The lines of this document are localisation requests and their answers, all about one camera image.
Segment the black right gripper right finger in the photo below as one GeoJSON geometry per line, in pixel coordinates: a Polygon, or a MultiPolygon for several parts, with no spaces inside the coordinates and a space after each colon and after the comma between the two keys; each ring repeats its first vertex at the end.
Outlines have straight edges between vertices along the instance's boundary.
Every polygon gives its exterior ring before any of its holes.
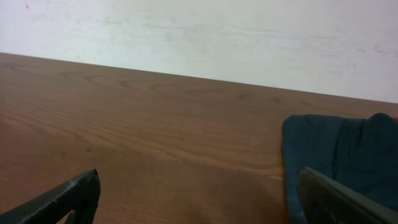
{"type": "Polygon", "coordinates": [[[308,223],[397,224],[397,212],[309,167],[300,173],[298,196],[308,223]]]}

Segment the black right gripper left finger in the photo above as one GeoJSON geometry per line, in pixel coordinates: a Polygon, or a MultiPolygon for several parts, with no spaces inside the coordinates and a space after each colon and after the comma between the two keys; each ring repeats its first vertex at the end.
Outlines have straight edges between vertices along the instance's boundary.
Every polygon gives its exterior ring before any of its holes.
{"type": "Polygon", "coordinates": [[[87,170],[28,202],[1,214],[1,223],[92,224],[101,194],[97,170],[87,170]]]}

